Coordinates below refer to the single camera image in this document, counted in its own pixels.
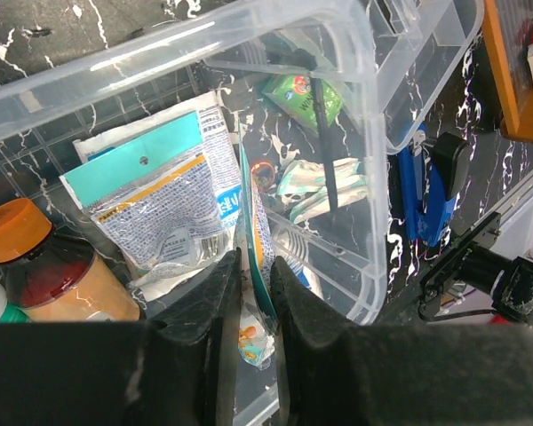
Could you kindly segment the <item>blue white tube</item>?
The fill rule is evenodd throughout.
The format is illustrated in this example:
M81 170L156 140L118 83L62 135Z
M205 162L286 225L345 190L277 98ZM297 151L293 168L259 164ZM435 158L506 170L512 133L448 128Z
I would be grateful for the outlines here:
M284 258L298 280L319 298L323 298L318 275L310 268L308 242L298 233L276 226L272 231L274 252Z

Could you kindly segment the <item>orange wooden shelf rack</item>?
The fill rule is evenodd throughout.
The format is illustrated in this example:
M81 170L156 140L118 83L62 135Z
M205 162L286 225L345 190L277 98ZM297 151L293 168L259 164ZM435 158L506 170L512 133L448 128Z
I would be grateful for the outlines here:
M497 86L505 138L533 144L533 83L528 46L533 1L486 1L482 33Z

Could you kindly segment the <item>white swab packet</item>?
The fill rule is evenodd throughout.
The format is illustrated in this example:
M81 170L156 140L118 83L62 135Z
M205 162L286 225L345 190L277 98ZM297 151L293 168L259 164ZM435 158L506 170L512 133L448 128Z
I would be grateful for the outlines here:
M369 194L367 178L355 158L334 161L338 207L363 200ZM323 165L306 160L292 162L277 186L282 201L296 201L290 210L290 221L300 224L330 212L330 195L325 185Z

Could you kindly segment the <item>brown orange medicine bottle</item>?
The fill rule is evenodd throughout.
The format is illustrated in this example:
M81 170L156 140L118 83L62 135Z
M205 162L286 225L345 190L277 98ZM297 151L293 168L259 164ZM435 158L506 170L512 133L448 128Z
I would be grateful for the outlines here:
M37 322L136 321L139 305L85 239L56 231L28 198L0 206L8 302Z

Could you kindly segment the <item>red tape roll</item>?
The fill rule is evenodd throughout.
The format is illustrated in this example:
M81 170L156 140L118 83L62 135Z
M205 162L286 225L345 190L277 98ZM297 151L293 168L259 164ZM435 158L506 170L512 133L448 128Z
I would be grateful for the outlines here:
M256 162L251 166L251 174L258 190L262 193L266 192L275 183L276 171L271 162Z

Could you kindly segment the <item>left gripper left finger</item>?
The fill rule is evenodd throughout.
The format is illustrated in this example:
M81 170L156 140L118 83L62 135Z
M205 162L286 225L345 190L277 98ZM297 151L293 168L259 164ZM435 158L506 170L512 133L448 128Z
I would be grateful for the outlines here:
M136 322L0 324L0 425L229 425L241 253Z

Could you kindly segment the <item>clear tray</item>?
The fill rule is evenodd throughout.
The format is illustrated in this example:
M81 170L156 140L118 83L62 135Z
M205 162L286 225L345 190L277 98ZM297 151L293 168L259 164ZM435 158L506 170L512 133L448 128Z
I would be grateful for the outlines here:
M375 44L386 151L405 148L483 20L482 1L363 1Z

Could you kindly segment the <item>blue thermometer case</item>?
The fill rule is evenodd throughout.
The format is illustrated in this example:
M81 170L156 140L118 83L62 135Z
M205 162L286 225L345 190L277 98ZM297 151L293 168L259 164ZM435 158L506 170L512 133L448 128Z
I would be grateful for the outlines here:
M398 154L407 236L436 246L463 189L472 147L449 132L429 138L421 124Z

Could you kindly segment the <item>green small box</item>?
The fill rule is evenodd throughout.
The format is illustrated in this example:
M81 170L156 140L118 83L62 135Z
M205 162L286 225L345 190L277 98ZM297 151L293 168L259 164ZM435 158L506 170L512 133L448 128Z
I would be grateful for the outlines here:
M278 75L266 83L262 93L290 118L311 133L318 135L314 97L310 79L302 75ZM329 126L339 115L344 100L334 87L322 81L324 109Z

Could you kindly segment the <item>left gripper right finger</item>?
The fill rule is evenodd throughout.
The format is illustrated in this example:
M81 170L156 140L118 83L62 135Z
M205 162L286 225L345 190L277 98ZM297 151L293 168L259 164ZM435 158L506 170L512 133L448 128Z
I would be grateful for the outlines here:
M270 272L282 425L533 425L533 329L361 326Z

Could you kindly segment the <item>clear bag with tubing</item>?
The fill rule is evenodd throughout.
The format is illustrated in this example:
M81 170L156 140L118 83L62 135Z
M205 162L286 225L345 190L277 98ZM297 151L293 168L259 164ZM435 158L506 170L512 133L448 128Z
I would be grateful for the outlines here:
M245 130L238 129L241 191L235 245L241 250L242 308L238 349L243 360L263 370L274 353L277 318L270 296L270 271L275 252L267 214L243 145Z

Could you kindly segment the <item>clear first aid box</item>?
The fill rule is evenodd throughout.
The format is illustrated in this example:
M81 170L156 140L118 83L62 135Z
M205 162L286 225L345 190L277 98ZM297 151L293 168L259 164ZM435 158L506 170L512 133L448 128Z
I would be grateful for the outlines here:
M136 23L155 15L152 1L123 1L106 13L103 2L57 2L44 16L30 2L0 1L0 204L35 195L61 233L65 214L50 201L69 137L144 121L166 109L172 118L135 135L135 155L116 170L158 169L167 194L149 202L157 234L152 257L173 254L184 269L197 265L200 284L234 250L240 170L222 106L214 93L191 101L191 64L222 42L277 37L299 39L323 66L335 51L354 75L370 63L374 36L363 1L237 2L185 29L169 29L119 48ZM94 223L87 240L120 281L123 263Z

